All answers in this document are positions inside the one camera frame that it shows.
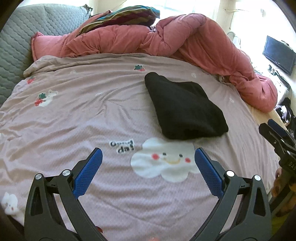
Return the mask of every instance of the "cloud print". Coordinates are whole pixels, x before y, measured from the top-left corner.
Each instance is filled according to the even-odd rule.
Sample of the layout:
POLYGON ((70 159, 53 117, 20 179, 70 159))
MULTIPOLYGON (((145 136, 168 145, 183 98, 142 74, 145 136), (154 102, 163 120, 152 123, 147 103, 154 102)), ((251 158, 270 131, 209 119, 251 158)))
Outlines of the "cloud print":
POLYGON ((183 182, 188 173, 200 173, 194 161, 195 149, 185 141, 165 141, 150 138, 143 143, 142 150, 131 158, 134 172, 144 178, 161 175, 169 182, 183 182))

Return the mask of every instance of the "window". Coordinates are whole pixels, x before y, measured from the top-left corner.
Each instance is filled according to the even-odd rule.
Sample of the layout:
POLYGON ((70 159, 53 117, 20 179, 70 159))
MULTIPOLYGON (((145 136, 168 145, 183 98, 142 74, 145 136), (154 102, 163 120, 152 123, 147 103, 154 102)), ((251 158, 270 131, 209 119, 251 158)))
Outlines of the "window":
POLYGON ((126 0, 120 8, 144 5, 160 10, 160 19, 170 16, 201 13, 216 20, 220 0, 126 0))

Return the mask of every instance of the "pink duvet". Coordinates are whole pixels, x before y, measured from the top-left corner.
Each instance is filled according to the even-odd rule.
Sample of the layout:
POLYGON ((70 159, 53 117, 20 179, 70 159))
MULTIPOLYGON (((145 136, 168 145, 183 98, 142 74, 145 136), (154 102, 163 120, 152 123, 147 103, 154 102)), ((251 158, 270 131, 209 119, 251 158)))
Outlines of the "pink duvet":
POLYGON ((276 105, 277 90, 272 81, 256 75, 249 57, 232 44, 215 21, 202 14, 166 18, 157 23, 156 31, 140 25, 112 25, 77 36, 93 18, 98 15, 64 36, 36 33, 32 38, 34 60, 45 55, 73 58, 96 53, 171 57, 227 76, 241 98, 262 112, 270 112, 276 105))

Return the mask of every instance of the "black cloth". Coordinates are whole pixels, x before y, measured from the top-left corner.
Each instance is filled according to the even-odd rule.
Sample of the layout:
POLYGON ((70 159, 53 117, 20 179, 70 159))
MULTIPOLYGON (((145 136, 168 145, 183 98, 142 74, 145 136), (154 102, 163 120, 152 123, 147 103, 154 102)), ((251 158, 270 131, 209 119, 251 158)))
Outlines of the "black cloth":
POLYGON ((199 84, 171 82, 151 72, 145 76, 145 85, 165 137, 187 140, 221 136, 228 131, 223 112, 199 84))

